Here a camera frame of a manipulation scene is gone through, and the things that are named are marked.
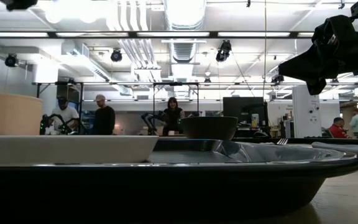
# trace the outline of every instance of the ceiling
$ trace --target ceiling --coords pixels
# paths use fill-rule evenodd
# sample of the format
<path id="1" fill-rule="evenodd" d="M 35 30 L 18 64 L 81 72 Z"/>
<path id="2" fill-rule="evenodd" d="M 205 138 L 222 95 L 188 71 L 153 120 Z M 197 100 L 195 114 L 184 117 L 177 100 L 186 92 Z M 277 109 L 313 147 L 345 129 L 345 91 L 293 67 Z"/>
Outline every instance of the ceiling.
<path id="1" fill-rule="evenodd" d="M 264 1 L 251 1 L 250 7 L 246 7 L 247 1 L 238 0 L 207 0 L 205 20 L 203 30 L 241 30 L 241 31 L 314 31 L 314 28 L 324 22 L 328 17 L 343 14 L 350 16 L 350 6 L 355 0 L 346 0 L 344 9 L 338 9 L 340 1 L 327 0 L 274 0 L 268 1 L 265 14 Z M 26 11 L 7 12 L 3 4 L 0 3 L 0 30 L 19 30 L 19 31 L 81 31 L 81 30 L 100 30 L 107 31 L 106 17 L 110 16 L 108 1 L 93 1 L 92 7 L 87 14 L 97 17 L 95 22 L 85 23 L 80 19 L 72 17 L 62 19 L 59 23 L 52 24 L 45 17 L 46 11 L 50 7 L 50 1 L 39 0 L 38 5 Z M 150 30 L 165 30 L 165 17 L 163 1 L 147 0 L 147 25 Z M 129 22 L 129 3 L 127 9 Z M 264 40 L 264 39 L 232 39 L 232 54 L 223 63 L 215 61 L 216 51 L 221 43 L 221 39 L 206 39 L 205 44 L 198 44 L 193 68 L 193 79 L 201 81 L 205 78 L 205 72 L 211 73 L 212 82 L 262 82 L 263 75 L 275 68 L 284 60 L 306 51 L 311 41 L 308 39 L 298 40 Z M 61 76 L 71 76 L 75 78 L 89 77 L 92 73 L 84 69 L 82 65 L 72 62 L 67 57 L 62 56 L 56 50 L 62 44 L 62 40 L 20 40 L 20 39 L 0 39 L 1 46 L 26 46 L 38 47 L 50 55 L 59 59 L 60 63 L 72 69 L 62 69 Z M 100 64 L 105 71 L 121 80 L 130 81 L 132 62 L 126 54 L 120 62 L 112 62 L 109 58 L 114 48 L 120 45 L 116 39 L 80 39 L 76 44 L 85 44 L 90 49 L 90 57 Z M 161 67 L 162 78 L 171 75 L 171 60 L 168 44 L 161 43 L 160 39 L 152 39 L 155 58 Z M 358 77 L 347 77 L 341 82 L 358 82 Z M 293 79 L 286 78 L 286 82 L 294 82 Z"/>

